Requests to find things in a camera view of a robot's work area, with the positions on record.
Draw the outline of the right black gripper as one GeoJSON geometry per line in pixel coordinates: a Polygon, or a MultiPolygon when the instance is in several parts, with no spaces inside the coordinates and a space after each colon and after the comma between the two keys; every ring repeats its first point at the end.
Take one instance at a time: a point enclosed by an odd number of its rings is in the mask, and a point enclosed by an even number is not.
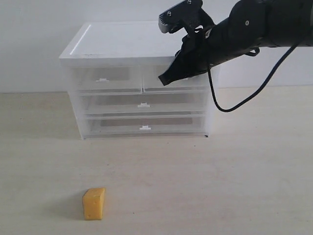
{"type": "Polygon", "coordinates": [[[205,33],[212,29],[215,24],[203,9],[200,11],[200,20],[200,26],[186,31],[186,35],[182,38],[181,48],[175,54],[175,59],[168,69],[158,76],[163,86],[206,72],[205,33]]]}

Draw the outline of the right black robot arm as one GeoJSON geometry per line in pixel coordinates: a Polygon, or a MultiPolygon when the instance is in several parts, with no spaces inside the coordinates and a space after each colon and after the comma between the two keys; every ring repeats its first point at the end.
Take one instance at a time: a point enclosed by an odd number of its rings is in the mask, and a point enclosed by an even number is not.
{"type": "Polygon", "coordinates": [[[184,0],[160,14],[162,33],[186,31],[182,46],[159,76],[163,85],[206,73],[262,47],[310,47],[313,3],[310,0],[241,0],[229,16],[214,23],[201,0],[184,0]]]}

